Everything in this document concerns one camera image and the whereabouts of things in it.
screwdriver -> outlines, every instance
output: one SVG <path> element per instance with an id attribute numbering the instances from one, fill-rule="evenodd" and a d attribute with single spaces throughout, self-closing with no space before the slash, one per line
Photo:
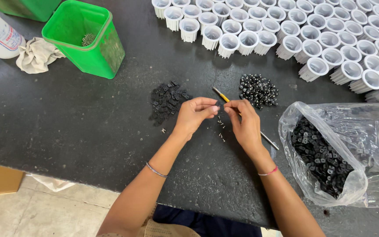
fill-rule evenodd
<path id="1" fill-rule="evenodd" d="M 223 93 L 220 93 L 220 91 L 218 91 L 217 88 L 213 87 L 213 89 L 220 95 L 220 97 L 224 99 L 224 101 L 229 102 L 229 99 Z M 264 139 L 266 139 L 268 143 L 270 143 L 276 150 L 279 150 L 279 148 L 273 142 L 271 142 L 271 140 L 266 135 L 264 135 L 263 132 L 260 131 L 260 133 L 261 133 L 261 136 L 264 137 Z"/>

bracelet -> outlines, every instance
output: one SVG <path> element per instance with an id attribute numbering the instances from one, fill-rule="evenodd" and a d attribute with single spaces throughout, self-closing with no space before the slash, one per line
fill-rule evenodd
<path id="1" fill-rule="evenodd" d="M 266 175 L 269 175 L 269 174 L 271 174 L 271 173 L 273 173 L 273 172 L 276 172 L 276 170 L 277 170 L 277 166 L 276 166 L 276 168 L 274 168 L 274 170 L 271 171 L 270 173 L 267 173 L 267 174 L 265 174 L 265 175 L 262 175 L 262 174 L 258 174 L 258 175 L 260 175 L 260 176 L 266 176 Z"/>
<path id="2" fill-rule="evenodd" d="M 146 165 L 147 167 L 150 168 L 150 170 L 152 170 L 154 173 L 156 173 L 157 175 L 159 176 L 162 176 L 163 178 L 167 178 L 168 176 L 167 175 L 162 175 L 161 173 L 157 172 L 155 169 L 153 169 L 150 165 L 149 165 L 149 162 L 146 162 Z"/>

silver bangle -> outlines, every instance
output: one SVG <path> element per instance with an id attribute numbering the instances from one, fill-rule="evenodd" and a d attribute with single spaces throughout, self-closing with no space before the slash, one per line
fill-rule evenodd
<path id="1" fill-rule="evenodd" d="M 147 167 L 149 167 L 150 170 L 152 170 L 154 173 L 156 173 L 159 176 L 162 176 L 163 178 L 167 178 L 167 175 L 162 175 L 161 173 L 157 172 L 155 169 L 153 169 L 150 165 L 149 162 L 146 162 Z"/>

concrete floor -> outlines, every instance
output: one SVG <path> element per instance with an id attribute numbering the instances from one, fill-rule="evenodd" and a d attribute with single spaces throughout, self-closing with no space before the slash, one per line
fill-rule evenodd
<path id="1" fill-rule="evenodd" d="M 53 192 L 25 176 L 17 193 L 0 195 L 0 237 L 94 237 L 118 195 L 79 184 Z"/>

forearm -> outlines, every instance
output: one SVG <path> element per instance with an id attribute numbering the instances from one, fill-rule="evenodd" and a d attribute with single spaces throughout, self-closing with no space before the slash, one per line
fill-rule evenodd
<path id="1" fill-rule="evenodd" d="M 276 167 L 264 147 L 253 161 L 260 174 L 267 174 Z M 283 236 L 324 236 L 314 217 L 280 170 L 260 177 Z"/>

